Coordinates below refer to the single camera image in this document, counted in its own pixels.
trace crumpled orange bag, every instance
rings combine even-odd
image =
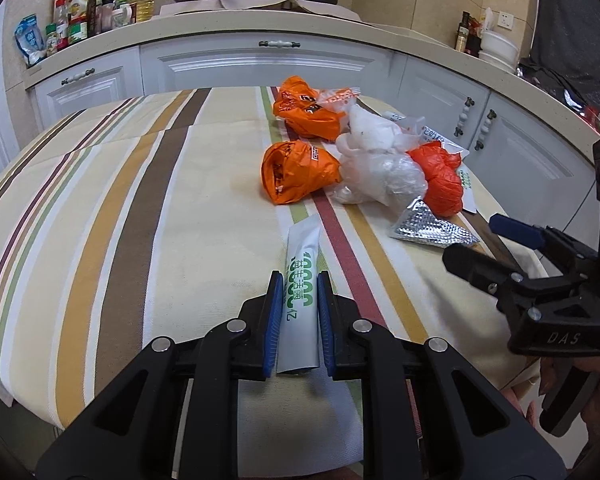
[[[277,142],[262,159],[262,185],[274,204],[298,202],[340,181],[340,163],[331,153],[302,140]]]
[[[436,216],[448,218],[462,210],[462,181],[456,170],[462,164],[459,153],[451,155],[439,140],[428,142],[407,154],[418,164],[429,183],[424,202]]]
[[[331,112],[316,103],[319,92],[297,75],[280,87],[273,113],[283,118],[300,137],[336,140],[340,135],[340,119],[344,112]]]

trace black handle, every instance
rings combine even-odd
[[[600,374],[583,372],[567,358],[556,359],[554,368],[558,382],[542,402],[540,426],[553,436],[564,436],[598,387]]]

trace wall socket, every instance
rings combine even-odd
[[[513,30],[513,19],[513,14],[509,14],[508,12],[501,12],[500,16],[498,17],[498,26],[508,28],[509,30]]]

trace drawer handle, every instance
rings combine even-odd
[[[458,117],[458,125],[456,126],[456,130],[454,132],[456,137],[462,137],[464,135],[464,131],[462,130],[464,128],[464,123],[469,118],[469,110],[474,105],[475,101],[470,97],[468,97],[464,102],[464,106],[462,106],[462,112],[460,112],[460,117]]]
[[[489,110],[487,114],[487,118],[484,120],[484,123],[480,127],[480,132],[478,133],[478,140],[475,143],[475,151],[479,152],[484,148],[484,143],[486,142],[487,135],[491,131],[491,123],[493,120],[498,117],[498,114],[494,110]]]
[[[75,81],[80,81],[80,79],[83,79],[87,76],[90,76],[91,74],[95,74],[96,73],[96,69],[94,68],[90,68],[88,70],[85,70],[84,73],[80,72],[76,75],[72,75],[66,79],[62,79],[61,84],[62,85],[68,85],[69,83],[73,83]]]
[[[261,41],[258,46],[275,46],[277,48],[300,48],[295,41]]]

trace foil wrapper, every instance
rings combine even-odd
[[[480,241],[466,229],[447,220],[436,218],[421,197],[417,197],[404,210],[400,219],[391,228],[389,236],[441,248],[449,247],[451,244],[472,246]]]

